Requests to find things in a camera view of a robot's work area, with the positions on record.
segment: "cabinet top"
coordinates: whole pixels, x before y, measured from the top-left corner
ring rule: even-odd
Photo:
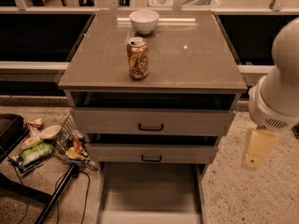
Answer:
[[[210,11],[157,10],[150,35],[133,28],[130,11],[95,16],[59,87],[71,91],[235,90],[246,84]],[[127,40],[142,36],[149,47],[149,75],[129,77]]]

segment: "can top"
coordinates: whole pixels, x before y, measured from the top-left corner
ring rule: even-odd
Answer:
[[[138,48],[146,44],[145,40],[142,37],[134,36],[129,38],[128,44],[131,47]]]

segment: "drawer handle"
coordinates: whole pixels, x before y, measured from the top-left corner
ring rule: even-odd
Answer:
[[[160,155],[159,157],[157,157],[157,159],[149,159],[149,158],[145,158],[143,156],[143,154],[141,155],[141,160],[142,161],[151,161],[151,162],[159,162],[162,161],[162,155]]]
[[[155,132],[159,132],[162,131],[164,128],[164,125],[161,124],[160,126],[157,127],[153,127],[153,126],[143,126],[141,123],[138,123],[138,129],[140,131],[155,131]]]

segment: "soda can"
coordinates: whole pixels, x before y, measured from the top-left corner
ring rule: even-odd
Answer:
[[[131,37],[127,44],[129,75],[142,79],[149,72],[149,48],[142,37]]]

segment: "speckled floor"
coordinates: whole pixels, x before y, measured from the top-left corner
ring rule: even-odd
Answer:
[[[62,124],[69,113],[65,98],[0,97],[1,113],[16,113],[25,120],[41,117],[45,126]],[[279,133],[279,143],[263,165],[252,172],[241,167],[247,128],[254,128],[247,102],[240,102],[228,134],[222,138],[219,153],[209,165],[202,186],[208,224],[296,224],[299,223],[299,141],[291,131]],[[52,157],[22,179],[23,183],[48,193],[67,170]],[[98,187],[101,176],[85,170],[91,178],[87,209],[83,223],[95,223]],[[0,172],[19,182],[13,168],[3,161]],[[80,174],[71,180],[59,200],[59,223],[80,223],[87,188],[87,177]],[[23,197],[0,190],[1,223],[18,223],[25,214]],[[22,223],[35,223],[43,204],[29,200]],[[57,222],[53,207],[45,223]]]

